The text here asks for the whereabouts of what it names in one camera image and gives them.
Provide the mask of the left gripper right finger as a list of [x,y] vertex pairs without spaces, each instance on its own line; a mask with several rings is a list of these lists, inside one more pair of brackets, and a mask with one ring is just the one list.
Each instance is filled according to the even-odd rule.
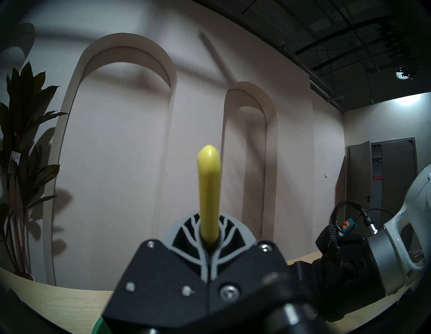
[[210,322],[311,322],[315,297],[277,246],[229,215],[209,253]]

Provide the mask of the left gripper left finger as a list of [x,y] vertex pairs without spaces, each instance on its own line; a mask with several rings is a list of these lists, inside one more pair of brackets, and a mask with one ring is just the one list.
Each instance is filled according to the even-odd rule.
[[209,316],[199,213],[145,240],[122,274],[102,319],[109,329],[181,329]]

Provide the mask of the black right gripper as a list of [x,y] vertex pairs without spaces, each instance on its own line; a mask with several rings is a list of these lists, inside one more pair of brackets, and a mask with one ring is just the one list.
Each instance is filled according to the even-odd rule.
[[361,235],[342,232],[336,233],[336,239],[336,260],[328,253],[329,233],[322,232],[316,240],[322,257],[312,263],[290,265],[294,277],[311,291],[318,315],[329,322],[386,297],[368,241]]

